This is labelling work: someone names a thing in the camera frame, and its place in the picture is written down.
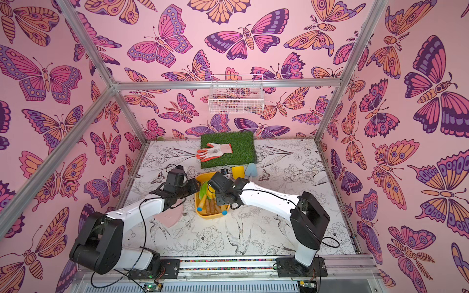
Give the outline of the light blue trowel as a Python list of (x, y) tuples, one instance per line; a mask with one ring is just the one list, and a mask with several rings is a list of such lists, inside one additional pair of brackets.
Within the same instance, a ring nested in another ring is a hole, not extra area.
[(245, 168), (245, 178), (248, 179), (248, 178), (255, 178), (258, 176), (258, 171), (257, 171), (257, 167), (256, 167), (256, 164), (251, 162), (247, 165), (247, 167)]

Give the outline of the yellow shovel blue-tipped handle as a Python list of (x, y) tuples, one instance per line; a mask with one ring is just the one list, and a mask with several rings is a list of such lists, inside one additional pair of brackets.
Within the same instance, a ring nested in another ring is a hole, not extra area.
[(232, 177), (234, 179), (245, 178), (244, 166), (234, 166), (234, 167), (232, 167)]

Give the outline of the yellow plastic storage box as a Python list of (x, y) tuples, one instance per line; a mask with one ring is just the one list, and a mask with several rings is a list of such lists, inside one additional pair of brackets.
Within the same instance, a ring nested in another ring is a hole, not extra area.
[(197, 177), (201, 187), (194, 196), (195, 208), (197, 214), (203, 219), (215, 219), (226, 216), (230, 210), (229, 205), (219, 206), (215, 195), (208, 190), (208, 182), (214, 174), (214, 172), (204, 173)]

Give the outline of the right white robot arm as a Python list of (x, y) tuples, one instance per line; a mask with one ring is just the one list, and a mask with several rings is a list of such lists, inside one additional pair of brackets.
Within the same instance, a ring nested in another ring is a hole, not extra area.
[(288, 195), (261, 187), (248, 179), (232, 181), (216, 173), (208, 182), (219, 205), (255, 206), (287, 220), (298, 242), (293, 257), (277, 258), (279, 277), (314, 278), (326, 274), (316, 259), (330, 222), (330, 216), (309, 192)]

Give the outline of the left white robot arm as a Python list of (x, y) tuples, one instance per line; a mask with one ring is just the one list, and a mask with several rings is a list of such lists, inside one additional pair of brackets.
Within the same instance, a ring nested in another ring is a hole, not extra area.
[(69, 259), (100, 275), (127, 270), (133, 277), (155, 277), (161, 273), (160, 254), (143, 244), (135, 249), (123, 246), (124, 235), (150, 217), (161, 214), (177, 200), (197, 193), (201, 183), (195, 178), (181, 186), (161, 184), (144, 199), (106, 214), (94, 212), (84, 222)]

